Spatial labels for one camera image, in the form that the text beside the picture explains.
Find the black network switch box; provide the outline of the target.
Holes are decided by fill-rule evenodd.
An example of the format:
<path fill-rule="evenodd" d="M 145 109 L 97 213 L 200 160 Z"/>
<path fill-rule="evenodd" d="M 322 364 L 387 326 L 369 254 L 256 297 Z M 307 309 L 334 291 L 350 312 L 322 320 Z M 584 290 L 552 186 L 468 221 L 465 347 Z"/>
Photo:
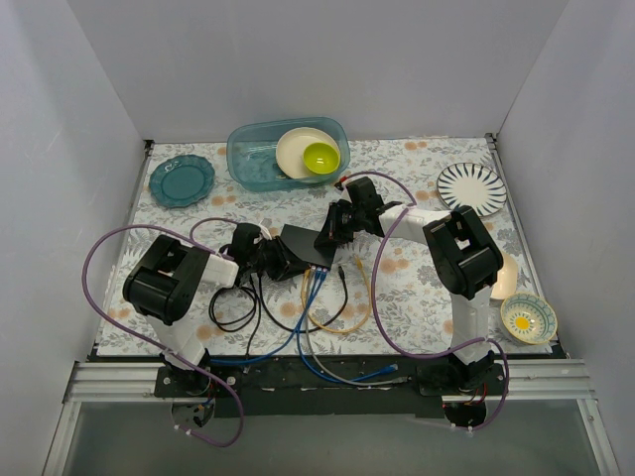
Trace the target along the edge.
<path fill-rule="evenodd" d="M 314 242 L 318 237 L 318 231 L 286 224 L 280 236 L 297 251 L 301 251 L 310 266 L 331 269 L 335 248 L 316 249 Z"/>

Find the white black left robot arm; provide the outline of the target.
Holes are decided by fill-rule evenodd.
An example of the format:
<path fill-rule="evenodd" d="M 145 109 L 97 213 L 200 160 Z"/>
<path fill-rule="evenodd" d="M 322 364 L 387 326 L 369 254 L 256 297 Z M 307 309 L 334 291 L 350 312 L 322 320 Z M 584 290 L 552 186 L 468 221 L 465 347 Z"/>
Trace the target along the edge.
<path fill-rule="evenodd" d="M 231 289 L 252 274 L 283 281 L 308 267 L 280 236 L 273 237 L 252 223 L 236 226 L 226 257 L 161 234 L 126 278 L 123 297 L 146 317 L 159 342 L 167 348 L 166 361 L 180 368 L 179 387 L 187 395 L 198 397 L 211 383 L 209 370 L 200 365 L 206 349 L 187 321 L 199 285 Z"/>

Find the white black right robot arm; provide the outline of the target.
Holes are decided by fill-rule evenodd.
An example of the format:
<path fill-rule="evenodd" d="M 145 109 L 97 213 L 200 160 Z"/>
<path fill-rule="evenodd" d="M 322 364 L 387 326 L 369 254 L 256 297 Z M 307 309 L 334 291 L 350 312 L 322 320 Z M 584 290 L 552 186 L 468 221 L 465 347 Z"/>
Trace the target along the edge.
<path fill-rule="evenodd" d="M 476 211 L 461 205 L 449 212 L 425 210 L 415 200 L 386 202 L 371 179 L 373 173 L 354 173 L 335 187 L 340 199 L 331 203 L 315 245 L 337 248 L 364 231 L 381 239 L 370 278 L 370 305 L 380 335 L 401 355 L 417 360 L 440 359 L 443 377 L 461 394 L 471 394 L 494 365 L 489 338 L 489 301 L 503 257 Z M 390 238 L 428 247 L 438 278 L 449 292 L 452 341 L 446 351 L 408 352 L 389 337 L 376 300 L 376 281 L 384 249 Z"/>

